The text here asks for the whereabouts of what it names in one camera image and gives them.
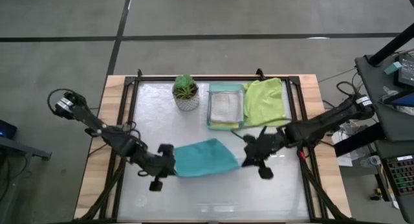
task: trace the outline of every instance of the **gray floor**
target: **gray floor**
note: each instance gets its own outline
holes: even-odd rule
[[[125,0],[0,0],[0,38],[115,36]],[[408,0],[132,0],[126,36],[177,34],[309,34],[400,32],[414,20]],[[319,80],[354,66],[390,38],[123,42],[114,74],[312,73]],[[413,48],[410,42],[405,48]],[[53,151],[23,178],[14,223],[72,218],[90,138],[84,126],[53,116],[48,93],[68,87],[98,107],[113,42],[0,43],[0,119],[17,140]],[[334,86],[354,71],[320,83]],[[353,217],[404,223],[390,203],[369,201],[374,177],[344,177]]]

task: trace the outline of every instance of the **white pot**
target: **white pot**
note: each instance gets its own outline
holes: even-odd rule
[[[174,96],[174,100],[179,109],[183,111],[194,110],[200,103],[199,90],[197,89],[197,93],[191,99],[180,99]]]

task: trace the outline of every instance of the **blue towel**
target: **blue towel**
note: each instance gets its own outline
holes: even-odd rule
[[[175,170],[181,177],[218,174],[239,167],[232,152],[217,139],[175,148]]]

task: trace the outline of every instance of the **lime green towel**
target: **lime green towel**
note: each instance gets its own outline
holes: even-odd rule
[[[285,117],[282,81],[279,78],[250,82],[245,84],[245,91],[246,126],[255,126]],[[271,122],[267,126],[279,126],[285,123],[285,120],[279,120]]]

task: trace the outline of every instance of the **electronic device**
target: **electronic device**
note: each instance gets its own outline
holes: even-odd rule
[[[7,139],[13,140],[16,131],[17,127],[3,120],[0,120],[0,137],[5,137]]]
[[[414,61],[411,56],[397,57],[401,68],[394,72],[394,85],[399,87],[414,87]]]
[[[383,103],[393,106],[414,107],[414,88],[388,97],[383,101]]]
[[[398,196],[414,194],[414,155],[386,159],[385,163],[393,191]]]

